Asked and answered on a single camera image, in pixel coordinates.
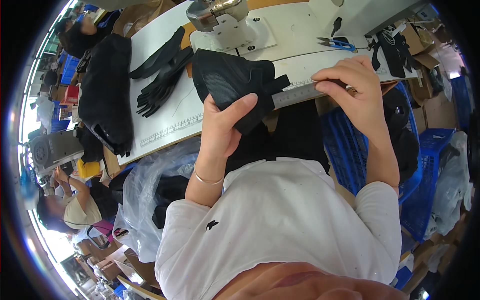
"worker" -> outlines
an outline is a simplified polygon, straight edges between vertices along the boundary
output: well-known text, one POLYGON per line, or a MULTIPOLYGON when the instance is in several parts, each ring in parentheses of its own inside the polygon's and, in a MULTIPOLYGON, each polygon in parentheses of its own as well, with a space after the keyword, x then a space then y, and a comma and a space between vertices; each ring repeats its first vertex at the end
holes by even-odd
POLYGON ((370 58, 356 56, 312 79, 369 139, 367 184, 353 207, 318 155, 318 116, 307 109, 314 102, 281 108, 271 142, 260 138, 263 124, 245 136, 233 128, 256 105, 255 94, 223 111, 208 96, 186 199, 168 206, 156 256, 167 299, 407 299, 388 286, 401 251, 399 171, 379 78, 370 58), (309 141, 296 137, 308 132, 309 141))
POLYGON ((123 204, 121 191, 103 185, 98 178, 92 179, 91 188, 67 176, 61 168, 55 170, 54 178, 63 188, 64 197, 41 196, 36 207, 39 220, 49 230, 69 233, 71 229, 88 228, 102 219, 111 221, 117 214, 118 203, 123 204), (76 189, 75 194, 70 185, 76 189))
POLYGON ((55 32, 65 51, 81 59, 85 51, 93 48, 112 32, 113 25, 119 16, 119 11, 112 12, 107 25, 103 28, 95 26, 89 16, 85 16, 81 21, 75 23, 65 18, 55 26, 55 32))

